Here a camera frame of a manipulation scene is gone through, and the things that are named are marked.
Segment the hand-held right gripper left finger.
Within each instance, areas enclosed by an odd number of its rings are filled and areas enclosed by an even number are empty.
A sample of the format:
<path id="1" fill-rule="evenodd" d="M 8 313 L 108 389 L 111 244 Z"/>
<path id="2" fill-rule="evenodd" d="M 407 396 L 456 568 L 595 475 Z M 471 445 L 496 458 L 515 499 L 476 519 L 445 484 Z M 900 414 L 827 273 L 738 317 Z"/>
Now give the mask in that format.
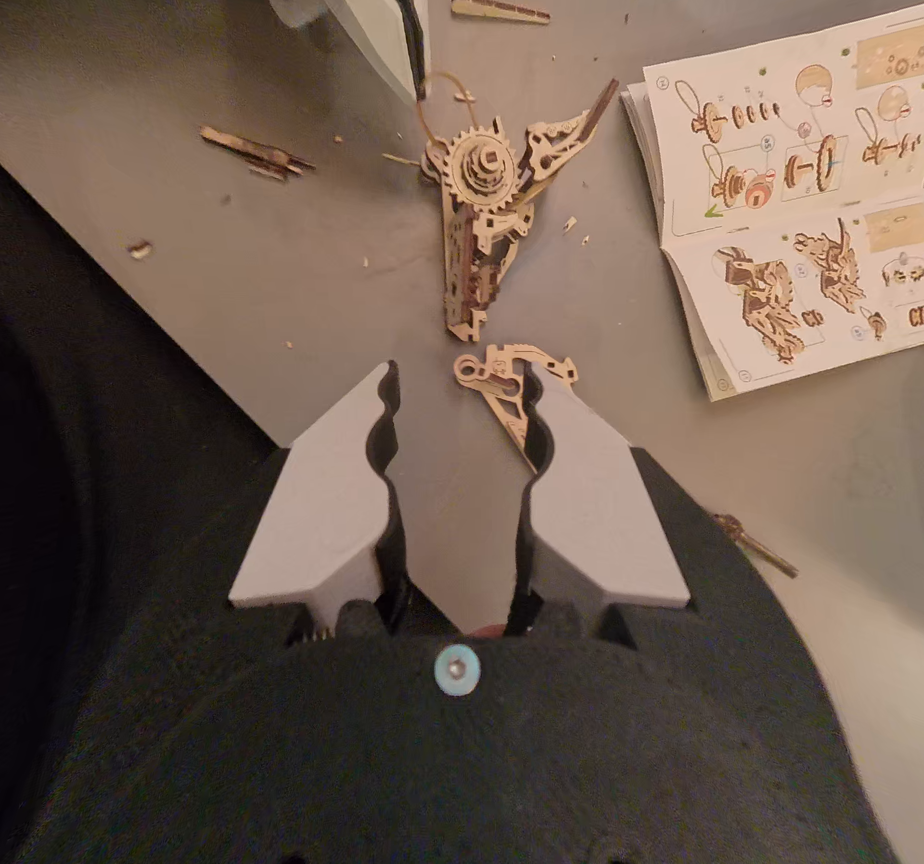
<path id="1" fill-rule="evenodd" d="M 302 604 L 333 629 L 351 601 L 393 629 L 409 599 L 394 484 L 398 364 L 374 368 L 292 443 L 228 594 L 236 608 Z"/>

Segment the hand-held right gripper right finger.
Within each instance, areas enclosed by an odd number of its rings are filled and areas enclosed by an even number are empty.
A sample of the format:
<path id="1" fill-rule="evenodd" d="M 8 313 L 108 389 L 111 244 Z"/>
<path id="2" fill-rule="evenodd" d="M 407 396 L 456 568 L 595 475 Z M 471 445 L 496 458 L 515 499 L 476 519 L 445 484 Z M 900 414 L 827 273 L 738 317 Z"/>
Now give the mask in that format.
<path id="1" fill-rule="evenodd" d="M 521 497 L 507 629 L 527 629 L 540 605 L 576 609 L 598 627 L 613 607 L 686 609 L 691 592 L 631 444 L 536 364 L 525 364 L 523 453 L 533 474 Z"/>

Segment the wooden model panel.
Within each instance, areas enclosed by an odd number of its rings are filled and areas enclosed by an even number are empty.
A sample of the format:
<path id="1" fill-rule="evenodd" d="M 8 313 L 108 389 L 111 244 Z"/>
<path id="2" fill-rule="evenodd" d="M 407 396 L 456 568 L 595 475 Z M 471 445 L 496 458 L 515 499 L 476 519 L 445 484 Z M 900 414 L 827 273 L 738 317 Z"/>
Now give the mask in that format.
<path id="1" fill-rule="evenodd" d="M 528 465 L 528 415 L 523 405 L 526 365 L 557 377 L 569 389 L 578 381 L 578 368 L 570 357 L 558 360 L 537 346 L 516 343 L 489 345 L 483 359 L 463 354 L 454 361 L 456 383 L 478 392 Z"/>

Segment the wooden mechanical model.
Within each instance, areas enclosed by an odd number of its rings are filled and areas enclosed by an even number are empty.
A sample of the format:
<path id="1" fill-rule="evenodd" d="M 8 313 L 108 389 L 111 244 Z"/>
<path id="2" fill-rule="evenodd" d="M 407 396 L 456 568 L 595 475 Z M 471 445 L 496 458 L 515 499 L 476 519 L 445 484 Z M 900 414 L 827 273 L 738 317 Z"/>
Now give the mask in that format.
<path id="1" fill-rule="evenodd" d="M 440 188 L 445 329 L 478 343 L 521 241 L 533 226 L 539 196 L 592 141 L 619 88 L 612 78 L 593 105 L 571 119 L 529 125 L 518 154 L 502 120 L 470 125 L 452 139 L 436 136 L 418 104 L 426 134 L 422 175 Z"/>

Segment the brown wooden stick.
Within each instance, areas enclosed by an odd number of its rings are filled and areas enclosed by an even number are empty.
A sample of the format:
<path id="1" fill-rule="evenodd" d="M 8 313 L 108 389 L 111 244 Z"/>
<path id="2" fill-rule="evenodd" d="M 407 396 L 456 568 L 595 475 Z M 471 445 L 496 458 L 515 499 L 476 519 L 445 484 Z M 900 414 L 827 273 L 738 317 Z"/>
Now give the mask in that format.
<path id="1" fill-rule="evenodd" d="M 502 22 L 547 26 L 550 13 L 524 4 L 500 0 L 450 0 L 454 15 Z"/>

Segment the small dark wooden stick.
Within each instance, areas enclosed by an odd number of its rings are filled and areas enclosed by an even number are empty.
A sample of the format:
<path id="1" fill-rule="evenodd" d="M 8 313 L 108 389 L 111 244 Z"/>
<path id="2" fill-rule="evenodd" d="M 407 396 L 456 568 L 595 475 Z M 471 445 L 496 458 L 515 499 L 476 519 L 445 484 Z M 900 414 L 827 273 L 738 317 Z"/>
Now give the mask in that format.
<path id="1" fill-rule="evenodd" d="M 792 580 L 798 578 L 798 568 L 754 538 L 738 518 L 730 514 L 718 513 L 712 514 L 711 518 L 742 552 L 761 559 Z"/>

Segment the open instruction booklet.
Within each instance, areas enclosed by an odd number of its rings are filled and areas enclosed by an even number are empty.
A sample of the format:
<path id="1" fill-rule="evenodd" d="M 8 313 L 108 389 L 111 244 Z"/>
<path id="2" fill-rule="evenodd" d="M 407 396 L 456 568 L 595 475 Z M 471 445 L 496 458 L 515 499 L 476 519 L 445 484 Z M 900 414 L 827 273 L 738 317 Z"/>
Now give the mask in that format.
<path id="1" fill-rule="evenodd" d="M 922 346 L 922 4 L 620 98 L 711 401 Z"/>

